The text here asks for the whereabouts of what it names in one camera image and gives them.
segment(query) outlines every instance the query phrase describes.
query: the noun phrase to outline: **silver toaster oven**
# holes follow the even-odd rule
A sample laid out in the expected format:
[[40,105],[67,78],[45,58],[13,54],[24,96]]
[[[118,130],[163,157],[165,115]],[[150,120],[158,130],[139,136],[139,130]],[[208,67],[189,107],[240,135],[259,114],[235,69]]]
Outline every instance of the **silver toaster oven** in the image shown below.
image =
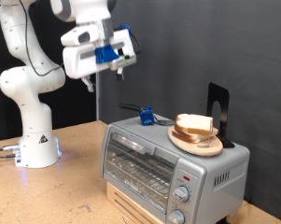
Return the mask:
[[100,175],[163,223],[214,224],[234,216],[249,150],[235,144],[214,157],[195,156],[171,142],[168,128],[142,126],[139,118],[109,124]]

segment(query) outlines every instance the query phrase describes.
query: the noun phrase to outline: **wooden plate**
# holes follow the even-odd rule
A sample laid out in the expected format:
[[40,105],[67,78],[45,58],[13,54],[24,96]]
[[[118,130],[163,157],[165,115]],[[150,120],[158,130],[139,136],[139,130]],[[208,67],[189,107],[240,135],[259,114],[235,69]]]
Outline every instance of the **wooden plate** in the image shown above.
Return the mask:
[[206,147],[208,145],[208,140],[205,140],[200,143],[189,143],[183,140],[180,140],[172,135],[172,130],[174,126],[168,129],[168,136],[170,140],[179,148],[195,154],[199,156],[216,156],[217,154],[221,153],[223,149],[223,145],[221,141],[217,137],[211,137],[210,145],[212,147]]

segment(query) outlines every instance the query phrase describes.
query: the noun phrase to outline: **toaster oven handle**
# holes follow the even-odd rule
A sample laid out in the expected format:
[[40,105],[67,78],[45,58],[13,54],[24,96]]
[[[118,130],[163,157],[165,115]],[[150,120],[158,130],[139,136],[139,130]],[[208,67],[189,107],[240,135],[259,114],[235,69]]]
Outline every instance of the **toaster oven handle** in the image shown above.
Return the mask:
[[126,137],[124,137],[118,133],[113,133],[112,138],[114,140],[118,141],[119,143],[123,144],[124,146],[129,147],[130,149],[132,149],[136,152],[139,152],[140,154],[148,153],[150,155],[153,155],[153,153],[154,153],[153,148],[141,146],[138,143],[135,143],[134,141],[127,139]]

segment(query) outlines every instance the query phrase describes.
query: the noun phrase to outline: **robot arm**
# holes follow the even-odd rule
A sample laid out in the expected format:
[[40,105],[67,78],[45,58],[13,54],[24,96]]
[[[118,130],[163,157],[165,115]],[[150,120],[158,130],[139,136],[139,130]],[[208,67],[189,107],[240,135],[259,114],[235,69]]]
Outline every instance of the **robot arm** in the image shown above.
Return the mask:
[[66,74],[82,78],[106,69],[118,70],[136,63],[130,30],[113,31],[110,11],[116,0],[50,0],[54,14],[77,27],[62,36]]
[[[35,0],[22,0],[28,11]],[[59,152],[52,134],[50,108],[38,99],[39,93],[55,91],[63,86],[65,74],[63,69],[52,70],[58,65],[44,53],[37,41],[34,27],[29,16],[23,11],[18,0],[0,1],[0,22],[12,56],[22,60],[26,65],[8,69],[0,76],[2,92],[14,100],[21,111],[22,138],[19,141],[16,165],[19,167],[46,167],[58,160]],[[29,47],[30,64],[26,52]],[[52,70],[47,76],[39,76]]]

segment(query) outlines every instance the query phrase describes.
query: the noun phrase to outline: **toast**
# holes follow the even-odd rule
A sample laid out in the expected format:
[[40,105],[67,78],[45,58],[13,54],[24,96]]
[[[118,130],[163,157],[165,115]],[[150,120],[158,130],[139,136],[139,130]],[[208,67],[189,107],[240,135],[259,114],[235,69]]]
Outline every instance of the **toast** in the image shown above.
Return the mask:
[[213,118],[201,115],[180,114],[176,117],[176,131],[183,133],[213,134]]
[[[211,137],[215,136],[218,134],[218,129],[214,128],[214,132],[211,135]],[[200,143],[204,140],[207,140],[209,138],[208,135],[201,135],[201,134],[197,134],[197,133],[182,133],[182,132],[178,132],[175,127],[172,130],[172,136],[186,141],[186,142],[190,142],[190,143]]]

